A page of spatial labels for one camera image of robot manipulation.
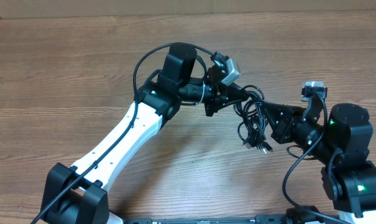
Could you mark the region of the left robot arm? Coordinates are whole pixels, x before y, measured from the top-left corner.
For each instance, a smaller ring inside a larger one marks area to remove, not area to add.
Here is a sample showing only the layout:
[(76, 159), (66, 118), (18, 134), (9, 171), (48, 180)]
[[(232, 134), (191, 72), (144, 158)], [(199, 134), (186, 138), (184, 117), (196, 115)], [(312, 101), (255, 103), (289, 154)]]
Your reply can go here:
[(241, 71), (235, 60), (210, 53), (212, 67), (202, 78), (191, 73), (200, 47), (167, 44), (161, 69), (142, 86), (134, 87), (134, 100), (117, 126), (89, 153), (71, 166), (56, 164), (48, 173), (38, 220), (47, 223), (122, 223), (110, 211), (109, 191), (137, 150), (156, 135), (181, 106), (204, 104), (206, 115), (247, 99), (236, 85)]

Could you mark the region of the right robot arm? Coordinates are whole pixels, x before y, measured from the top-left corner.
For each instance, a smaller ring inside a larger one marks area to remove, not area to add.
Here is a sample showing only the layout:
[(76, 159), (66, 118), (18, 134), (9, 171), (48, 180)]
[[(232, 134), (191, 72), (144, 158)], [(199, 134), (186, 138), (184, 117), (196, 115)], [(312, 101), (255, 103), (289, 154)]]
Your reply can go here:
[(294, 142), (324, 164), (323, 188), (349, 223), (376, 223), (376, 167), (368, 160), (373, 127), (365, 108), (310, 99), (307, 108), (264, 103), (263, 114), (279, 144)]

